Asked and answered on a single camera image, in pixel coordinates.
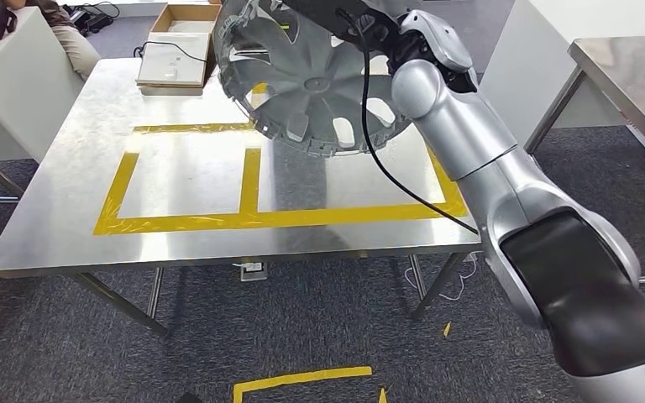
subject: person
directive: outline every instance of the person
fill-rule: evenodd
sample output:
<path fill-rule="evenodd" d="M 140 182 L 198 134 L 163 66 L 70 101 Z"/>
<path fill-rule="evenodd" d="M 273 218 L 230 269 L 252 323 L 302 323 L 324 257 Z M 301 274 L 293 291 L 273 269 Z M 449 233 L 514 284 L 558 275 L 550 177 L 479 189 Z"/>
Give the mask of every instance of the person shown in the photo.
<path fill-rule="evenodd" d="M 55 37 L 71 60 L 73 70 L 87 80 L 100 55 L 90 42 L 76 29 L 68 13 L 55 0 L 4 0 L 13 10 L 26 6 L 38 6 Z"/>

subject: floor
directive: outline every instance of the floor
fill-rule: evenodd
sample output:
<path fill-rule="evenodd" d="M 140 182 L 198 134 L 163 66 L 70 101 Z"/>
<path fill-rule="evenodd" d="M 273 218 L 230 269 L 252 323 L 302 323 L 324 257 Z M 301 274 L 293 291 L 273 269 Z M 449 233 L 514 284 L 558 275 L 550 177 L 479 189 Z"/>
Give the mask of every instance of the floor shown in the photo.
<path fill-rule="evenodd" d="M 473 0 L 433 6 L 482 8 Z M 90 39 L 104 56 L 125 57 L 151 22 L 122 19 Z M 645 150 L 626 129 L 553 131 L 537 159 L 633 246 L 645 240 Z M 24 186 L 36 169 L 30 161 L 2 167 Z M 0 206 L 0 231 L 11 211 Z M 427 283 L 444 259 L 422 257 Z M 645 259 L 642 266 L 645 273 Z M 164 339 L 66 278 L 4 280 L 0 402 L 175 402 L 185 393 L 229 402 L 240 382 L 351 366 L 370 366 L 372 375 L 249 392 L 244 402 L 376 403 L 382 388 L 389 402 L 578 401 L 545 334 L 519 322 L 484 264 L 459 301 L 439 300 L 420 322 L 409 318 L 417 294 L 407 267 L 404 257 L 281 263 L 257 283 L 241 283 L 231 266 L 167 270 Z M 152 274 L 99 276 L 144 307 Z"/>

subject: cardboard box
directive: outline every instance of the cardboard box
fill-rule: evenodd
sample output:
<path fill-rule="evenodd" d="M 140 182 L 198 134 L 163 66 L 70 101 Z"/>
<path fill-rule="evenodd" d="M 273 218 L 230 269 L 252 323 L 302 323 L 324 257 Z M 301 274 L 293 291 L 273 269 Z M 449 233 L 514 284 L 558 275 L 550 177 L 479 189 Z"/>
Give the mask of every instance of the cardboard box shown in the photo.
<path fill-rule="evenodd" d="M 221 5 L 210 2 L 209 4 L 167 4 L 165 9 L 155 21 L 151 32 L 170 32 L 170 27 L 175 21 L 209 21 L 216 23 Z"/>
<path fill-rule="evenodd" d="M 143 94 L 200 95 L 202 93 L 207 78 L 211 75 L 211 71 L 213 71 L 216 63 L 216 58 L 213 53 L 212 32 L 221 11 L 221 5 L 218 1 L 212 0 L 209 3 L 167 4 L 165 6 L 150 30 L 149 40 L 155 41 L 157 38 L 171 37 L 173 40 L 160 41 L 175 43 L 177 41 L 176 38 L 179 36 L 182 41 L 186 41 L 186 43 L 182 42 L 178 44 L 184 49 L 186 48 L 186 44 L 191 46 L 191 41 L 184 38 L 187 34 L 204 34 L 206 38 L 201 41 L 202 48 L 199 49 L 197 46 L 194 50 L 191 50 L 190 47 L 187 53 L 190 55 L 196 53 L 193 56 L 205 58 L 207 63 L 205 65 L 202 64 L 201 79 L 197 79 L 197 73 L 194 73 L 192 79 L 191 64 L 196 64 L 196 60 L 187 59 L 186 55 L 181 55 L 181 58 L 177 57 L 179 50 L 174 46 L 171 46 L 172 49 L 168 50 L 162 44 L 148 44 L 148 48 L 152 47 L 153 51 L 150 52 L 148 58 L 147 49 L 145 49 L 142 67 L 140 67 L 140 74 L 137 80 L 139 89 Z M 163 63 L 168 67 L 158 66 L 157 63 Z M 160 71 L 164 71 L 167 74 L 159 78 L 157 74 Z M 186 79 L 183 79 L 183 81 L 179 79 L 180 73 L 181 77 L 186 76 Z"/>

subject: white cable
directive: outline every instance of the white cable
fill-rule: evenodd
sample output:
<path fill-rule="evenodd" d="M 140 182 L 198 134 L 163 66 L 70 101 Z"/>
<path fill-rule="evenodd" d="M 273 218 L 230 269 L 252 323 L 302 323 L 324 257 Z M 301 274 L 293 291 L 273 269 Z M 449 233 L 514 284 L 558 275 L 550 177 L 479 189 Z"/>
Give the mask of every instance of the white cable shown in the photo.
<path fill-rule="evenodd" d="M 480 252 L 473 252 L 472 254 L 469 254 L 469 256 L 472 256 L 474 258 L 474 269 L 467 275 L 459 275 L 459 278 L 461 279 L 461 291 L 459 291 L 459 295 L 456 296 L 455 298 L 452 298 L 450 296 L 445 296 L 444 294 L 439 294 L 443 299 L 449 300 L 449 301 L 458 301 L 461 299 L 461 296 L 464 294 L 464 290 L 466 288 L 465 280 L 470 279 L 473 277 L 473 275 L 476 274 L 476 271 L 478 271 L 478 258 L 476 257 L 477 254 L 480 254 Z M 414 290 L 417 289 L 417 285 L 414 284 L 411 280 L 409 280 L 409 272 L 412 271 L 412 267 L 409 269 L 404 270 L 404 278 L 406 279 L 406 282 L 408 282 Z"/>

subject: metal table edge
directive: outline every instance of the metal table edge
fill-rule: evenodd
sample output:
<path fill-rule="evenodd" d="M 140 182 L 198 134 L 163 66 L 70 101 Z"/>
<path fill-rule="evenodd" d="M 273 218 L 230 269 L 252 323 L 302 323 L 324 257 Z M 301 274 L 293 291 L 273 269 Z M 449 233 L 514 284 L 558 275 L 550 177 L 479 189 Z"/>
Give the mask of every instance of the metal table edge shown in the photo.
<path fill-rule="evenodd" d="M 580 69 L 619 107 L 625 118 L 631 121 L 645 136 L 645 113 L 637 107 L 632 99 L 614 82 L 601 67 L 597 65 L 582 48 L 582 41 L 586 39 L 575 39 L 569 47 L 569 55 L 577 63 Z"/>
<path fill-rule="evenodd" d="M 383 258 L 392 256 L 405 256 L 410 254 L 453 254 L 470 253 L 480 250 L 481 241 L 463 243 L 458 245 L 443 246 L 410 246 L 402 248 L 385 248 L 368 251 L 339 250 L 326 252 L 300 252 L 278 254 L 275 256 L 244 256 L 244 257 L 223 257 L 210 259 L 191 259 L 178 261 L 152 261 L 152 262 L 126 262 L 116 264 L 89 264 L 83 266 L 62 266 L 62 267 L 39 267 L 39 268 L 7 268 L 0 269 L 0 278 L 18 279 L 27 277 L 46 277 L 52 275 L 74 275 L 78 273 L 91 272 L 113 272 L 124 269 L 151 270 L 154 268 L 176 268 L 192 266 L 210 266 L 225 264 L 241 264 L 251 260 L 259 259 L 262 263 L 274 263 L 285 261 L 302 261 L 318 259 L 361 259 L 361 258 Z"/>

